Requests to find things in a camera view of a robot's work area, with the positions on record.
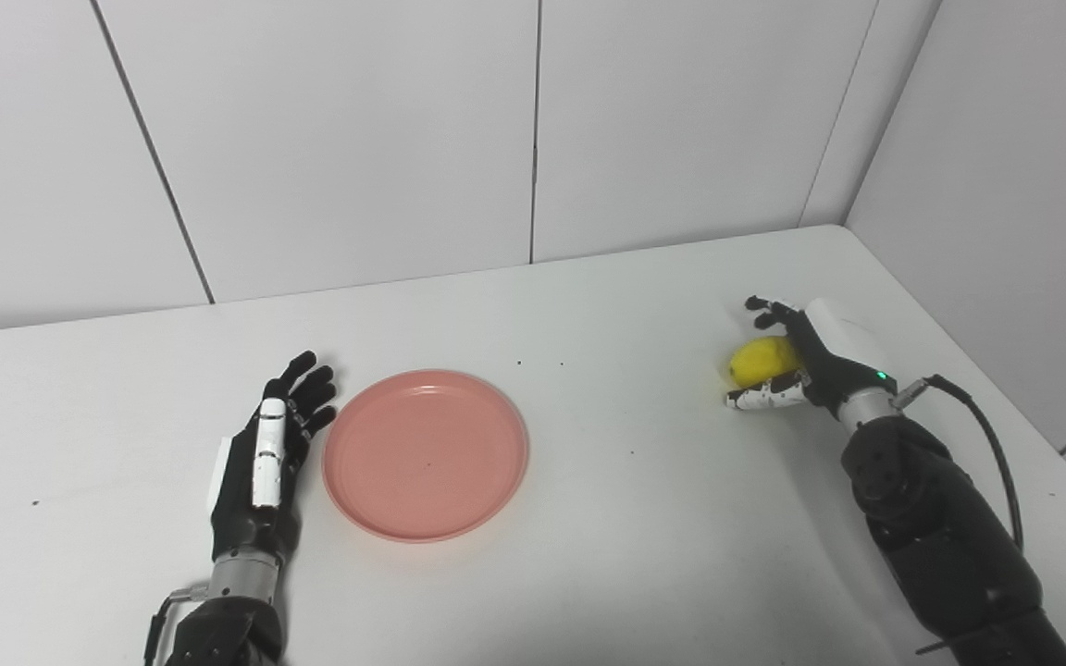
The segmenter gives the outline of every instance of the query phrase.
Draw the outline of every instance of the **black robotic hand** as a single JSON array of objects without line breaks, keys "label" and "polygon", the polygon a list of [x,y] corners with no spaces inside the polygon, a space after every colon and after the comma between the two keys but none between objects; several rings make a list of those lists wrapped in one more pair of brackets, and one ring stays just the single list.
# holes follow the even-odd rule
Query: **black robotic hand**
[{"label": "black robotic hand", "polygon": [[310,451],[310,438],[335,419],[334,406],[325,406],[335,397],[334,372],[327,366],[314,368],[317,362],[314,353],[301,354],[282,375],[270,379],[262,392],[263,399],[279,397],[287,405],[282,501],[278,507],[254,507],[251,501],[257,410],[245,429],[233,437],[212,510],[213,559],[225,551],[254,548],[271,553],[280,562],[298,547],[300,522],[295,511],[298,471]]}]

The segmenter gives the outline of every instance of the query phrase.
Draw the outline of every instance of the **black fingertip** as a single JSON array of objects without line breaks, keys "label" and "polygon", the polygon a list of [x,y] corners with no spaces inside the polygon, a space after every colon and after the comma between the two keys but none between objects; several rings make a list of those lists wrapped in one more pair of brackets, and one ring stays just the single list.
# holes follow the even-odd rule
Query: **black fingertip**
[{"label": "black fingertip", "polygon": [[314,412],[314,417],[310,417],[307,421],[307,431],[311,435],[319,433],[323,427],[327,427],[335,421],[335,408],[332,405],[325,406],[325,408]]},{"label": "black fingertip", "polygon": [[295,410],[303,418],[309,418],[320,406],[335,397],[335,387],[332,384],[321,384],[314,389],[309,389],[304,395],[295,391],[292,397],[295,401]]},{"label": "black fingertip", "polygon": [[305,351],[305,353],[297,355],[295,359],[291,361],[291,366],[287,367],[287,370],[280,376],[284,383],[293,385],[304,375],[305,372],[314,367],[314,363],[319,362],[319,359],[314,357],[314,353],[310,350]]}]

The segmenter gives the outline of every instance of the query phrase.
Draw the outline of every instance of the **black arm segment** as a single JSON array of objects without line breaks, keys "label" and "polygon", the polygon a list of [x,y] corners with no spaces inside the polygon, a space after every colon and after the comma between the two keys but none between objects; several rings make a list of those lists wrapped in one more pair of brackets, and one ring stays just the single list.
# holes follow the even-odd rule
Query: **black arm segment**
[{"label": "black arm segment", "polygon": [[841,464],[907,603],[957,663],[1066,666],[1039,579],[939,439],[909,418],[879,418],[854,433]]}]

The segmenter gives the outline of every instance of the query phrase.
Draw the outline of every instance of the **robotic hand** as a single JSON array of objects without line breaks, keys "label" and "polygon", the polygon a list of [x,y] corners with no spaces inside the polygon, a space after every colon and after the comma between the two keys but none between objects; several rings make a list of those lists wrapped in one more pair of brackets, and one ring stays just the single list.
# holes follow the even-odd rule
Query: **robotic hand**
[{"label": "robotic hand", "polygon": [[[850,433],[841,464],[867,527],[924,628],[962,666],[1066,666],[1066,645],[1041,611],[1041,586],[1022,555],[1018,502],[1006,459],[972,397],[940,375],[897,392],[875,338],[833,300],[803,311],[753,296],[765,329],[782,325],[801,367],[727,393],[736,409],[801,402],[824,406]],[[994,446],[1014,536],[938,438],[902,409],[926,388],[955,396]]]},{"label": "robotic hand", "polygon": [[282,656],[274,598],[278,573],[298,547],[295,484],[310,438],[335,419],[335,408],[323,406],[335,396],[334,372],[314,363],[314,354],[304,353],[270,379],[254,417],[227,451],[221,448],[213,480],[212,578],[207,587],[178,590],[164,602],[151,621],[148,665],[166,607],[182,600],[204,603],[178,624],[168,666],[263,665]]}]

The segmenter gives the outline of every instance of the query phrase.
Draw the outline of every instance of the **black cable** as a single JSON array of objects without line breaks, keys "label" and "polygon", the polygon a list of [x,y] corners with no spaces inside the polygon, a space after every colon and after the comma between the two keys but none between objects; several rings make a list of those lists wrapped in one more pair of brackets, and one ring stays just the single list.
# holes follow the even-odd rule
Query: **black cable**
[{"label": "black cable", "polygon": [[1011,476],[1011,465],[1006,462],[1006,452],[1002,451],[1002,442],[998,440],[998,434],[994,433],[994,426],[989,425],[989,420],[985,418],[985,412],[982,412],[980,406],[978,406],[976,402],[973,402],[973,397],[965,389],[957,387],[956,384],[949,383],[948,379],[944,379],[940,375],[925,376],[923,381],[932,388],[941,389],[948,395],[956,397],[960,404],[968,406],[973,418],[976,418],[978,423],[981,424],[981,429],[985,431],[985,438],[989,439],[989,448],[994,450],[994,459],[998,460],[998,471],[1002,475],[1002,486],[1006,488],[1006,505],[1011,509],[1011,536],[1014,539],[1014,545],[1019,547],[1019,550],[1022,550],[1022,514],[1019,511],[1019,494],[1014,490],[1014,477]]},{"label": "black cable", "polygon": [[156,654],[159,652],[159,639],[162,637],[162,628],[166,623],[166,612],[171,610],[171,595],[166,596],[159,613],[150,617],[150,631],[147,632],[147,649],[143,652],[144,666],[151,666],[156,662]]}]

